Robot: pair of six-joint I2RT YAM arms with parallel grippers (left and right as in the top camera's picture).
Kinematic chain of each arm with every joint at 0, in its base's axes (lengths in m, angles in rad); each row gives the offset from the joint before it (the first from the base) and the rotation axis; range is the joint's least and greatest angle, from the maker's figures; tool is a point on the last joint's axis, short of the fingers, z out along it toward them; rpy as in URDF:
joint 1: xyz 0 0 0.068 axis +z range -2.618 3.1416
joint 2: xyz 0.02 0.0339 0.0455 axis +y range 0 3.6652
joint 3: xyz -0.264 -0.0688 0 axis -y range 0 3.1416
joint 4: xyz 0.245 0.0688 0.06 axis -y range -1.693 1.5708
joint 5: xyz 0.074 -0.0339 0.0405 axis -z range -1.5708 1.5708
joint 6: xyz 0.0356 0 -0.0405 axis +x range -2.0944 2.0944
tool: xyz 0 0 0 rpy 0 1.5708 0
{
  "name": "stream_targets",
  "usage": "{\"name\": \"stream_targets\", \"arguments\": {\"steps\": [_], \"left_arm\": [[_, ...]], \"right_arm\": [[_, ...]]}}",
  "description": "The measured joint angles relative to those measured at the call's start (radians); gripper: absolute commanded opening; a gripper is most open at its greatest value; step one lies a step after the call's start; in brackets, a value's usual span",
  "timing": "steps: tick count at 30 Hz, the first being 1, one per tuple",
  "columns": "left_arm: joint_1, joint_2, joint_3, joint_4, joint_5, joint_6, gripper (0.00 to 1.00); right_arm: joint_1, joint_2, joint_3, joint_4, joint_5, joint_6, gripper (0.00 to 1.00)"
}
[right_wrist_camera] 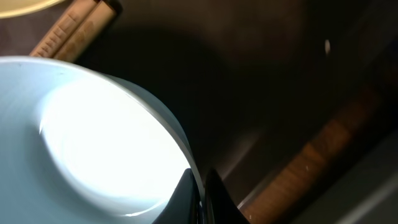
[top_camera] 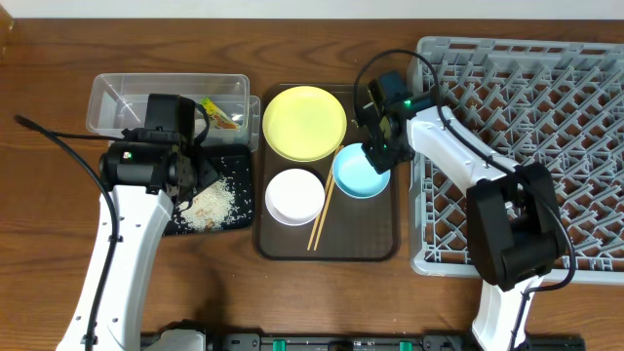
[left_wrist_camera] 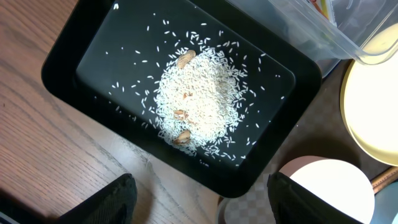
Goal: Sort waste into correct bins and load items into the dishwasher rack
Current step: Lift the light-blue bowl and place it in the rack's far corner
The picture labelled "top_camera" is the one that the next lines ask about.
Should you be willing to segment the green yellow snack wrapper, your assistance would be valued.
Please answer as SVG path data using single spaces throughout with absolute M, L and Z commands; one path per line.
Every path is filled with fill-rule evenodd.
M 238 130 L 240 126 L 233 121 L 223 110 L 221 110 L 212 100 L 204 97 L 200 100 L 209 116 L 210 126 L 215 129 Z

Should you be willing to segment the light blue bowl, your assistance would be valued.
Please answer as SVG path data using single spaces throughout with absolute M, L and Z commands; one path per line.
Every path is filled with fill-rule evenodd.
M 391 171 L 379 174 L 366 157 L 361 143 L 342 148 L 332 162 L 335 184 L 354 199 L 368 199 L 379 195 L 389 184 Z

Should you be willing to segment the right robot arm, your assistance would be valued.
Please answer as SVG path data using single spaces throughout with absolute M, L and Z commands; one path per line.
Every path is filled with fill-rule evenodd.
M 551 173 L 502 156 L 429 98 L 371 102 L 354 112 L 370 134 L 363 150 L 377 172 L 421 154 L 461 191 L 468 253 L 483 280 L 472 335 L 484 350 L 523 347 L 531 299 L 571 249 Z

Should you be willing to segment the white bowl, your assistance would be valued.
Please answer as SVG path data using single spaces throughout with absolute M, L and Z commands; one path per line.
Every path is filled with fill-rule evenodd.
M 325 205 L 325 188 L 311 172 L 288 169 L 269 181 L 264 200 L 266 209 L 278 222 L 300 226 L 320 214 Z

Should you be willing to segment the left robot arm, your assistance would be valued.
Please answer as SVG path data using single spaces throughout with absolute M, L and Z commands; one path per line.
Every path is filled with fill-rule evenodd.
M 97 237 L 60 350 L 138 350 L 157 248 L 175 206 L 218 178 L 191 133 L 125 131 L 101 155 Z

